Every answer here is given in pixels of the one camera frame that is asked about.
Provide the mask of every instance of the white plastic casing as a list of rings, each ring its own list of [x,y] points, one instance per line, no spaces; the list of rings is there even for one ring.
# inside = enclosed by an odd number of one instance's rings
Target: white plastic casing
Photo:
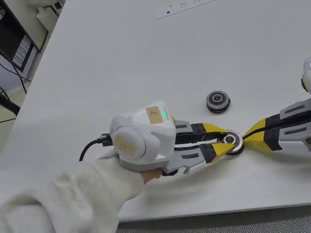
[[[148,164],[173,155],[176,128],[162,101],[137,112],[115,116],[110,126],[113,145],[123,160]]]
[[[303,72],[308,92],[311,94],[311,57],[307,58],[303,64]]]

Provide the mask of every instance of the gray gripper part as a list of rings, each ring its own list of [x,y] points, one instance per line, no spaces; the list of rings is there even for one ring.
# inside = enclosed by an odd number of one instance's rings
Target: gray gripper part
[[[280,129],[279,141],[303,142],[311,151],[311,122]]]
[[[311,111],[311,98],[294,103],[291,106],[288,106],[287,108],[281,110],[280,119],[283,120],[285,118],[301,114],[307,111]]]
[[[192,133],[192,127],[188,121],[175,120],[176,133]]]
[[[193,150],[174,151],[169,163],[163,167],[163,171],[171,173],[185,167],[186,174],[197,165],[206,164],[203,154],[199,148]]]
[[[162,161],[153,161],[148,164],[135,164],[133,162],[130,163],[126,160],[123,160],[121,157],[119,157],[119,162],[120,162],[120,166],[127,170],[141,172],[141,171],[153,170],[159,167],[164,167],[168,164],[169,161],[165,158]]]

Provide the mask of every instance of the white sleeve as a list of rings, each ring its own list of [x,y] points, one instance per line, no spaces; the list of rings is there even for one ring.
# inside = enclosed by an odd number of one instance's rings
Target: white sleeve
[[[0,232],[113,233],[120,208],[142,189],[142,176],[120,167],[116,157],[82,164],[1,206]]]

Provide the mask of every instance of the black wire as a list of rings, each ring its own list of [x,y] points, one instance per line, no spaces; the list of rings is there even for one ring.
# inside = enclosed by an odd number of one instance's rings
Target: black wire
[[[11,66],[13,67],[13,69],[15,70],[17,76],[18,76],[19,79],[20,79],[20,82],[21,82],[21,85],[23,86],[23,89],[24,89],[25,94],[27,94],[27,90],[26,90],[25,84],[24,84],[24,82],[23,82],[23,79],[22,79],[21,75],[19,74],[18,70],[16,69],[15,65],[13,64],[13,62],[11,61],[11,59],[8,57],[8,55],[6,55],[6,53],[5,53],[2,49],[0,49],[0,53],[1,53],[2,56],[4,56],[4,58],[5,58],[6,60],[8,60],[8,62],[11,63]]]
[[[0,121],[0,123],[4,123],[4,122],[7,122],[7,121],[11,121],[11,120],[15,120],[16,118],[12,118],[12,119],[8,119],[8,120],[3,120],[3,121]]]
[[[90,143],[88,143],[88,144],[86,145],[86,147],[84,147],[83,151],[81,152],[81,155],[80,155],[80,158],[79,158],[79,162],[81,162],[81,161],[83,160],[84,155],[86,154],[86,151],[87,151],[91,146],[93,146],[93,145],[95,145],[95,144],[99,144],[99,143],[101,143],[101,142],[102,142],[102,139],[96,139],[96,140],[91,141]]]
[[[18,76],[18,74],[16,74],[15,72],[9,70],[8,68],[5,68],[4,65],[2,65],[1,63],[0,63],[0,66],[1,66],[3,69],[5,69],[6,71],[9,71],[10,73],[15,74],[15,75]],[[31,83],[31,81],[30,81],[29,79],[26,79],[26,78],[24,78],[23,76],[21,76],[21,78]]]
[[[8,96],[8,94],[5,92],[5,90],[0,86],[0,90],[2,91],[1,94],[3,93],[3,95],[10,100],[10,97]]]

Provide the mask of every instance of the handwritten label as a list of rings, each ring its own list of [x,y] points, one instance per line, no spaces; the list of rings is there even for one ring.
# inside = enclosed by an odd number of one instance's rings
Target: handwritten label
[[[163,122],[160,110],[157,106],[146,108],[150,124],[158,124]]]
[[[132,158],[135,156],[135,153],[137,150],[136,145],[126,140],[126,138],[124,138],[120,134],[118,134],[114,138],[113,145],[115,148],[121,150],[125,155],[132,157]]]

